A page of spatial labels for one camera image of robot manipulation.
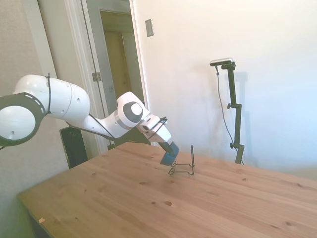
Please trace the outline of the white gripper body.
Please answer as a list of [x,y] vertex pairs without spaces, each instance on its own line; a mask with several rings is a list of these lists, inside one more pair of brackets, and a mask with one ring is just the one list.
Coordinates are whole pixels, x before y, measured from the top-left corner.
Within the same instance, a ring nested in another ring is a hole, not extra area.
[[166,123],[167,117],[148,115],[140,121],[137,128],[151,143],[168,142],[171,134],[165,126]]

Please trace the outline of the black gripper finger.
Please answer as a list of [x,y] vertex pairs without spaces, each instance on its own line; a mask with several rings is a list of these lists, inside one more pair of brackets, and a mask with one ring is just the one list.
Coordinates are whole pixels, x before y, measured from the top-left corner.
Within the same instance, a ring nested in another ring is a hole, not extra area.
[[165,153],[168,156],[174,156],[174,142],[171,142],[170,144],[168,142],[161,142],[160,147],[165,151]]

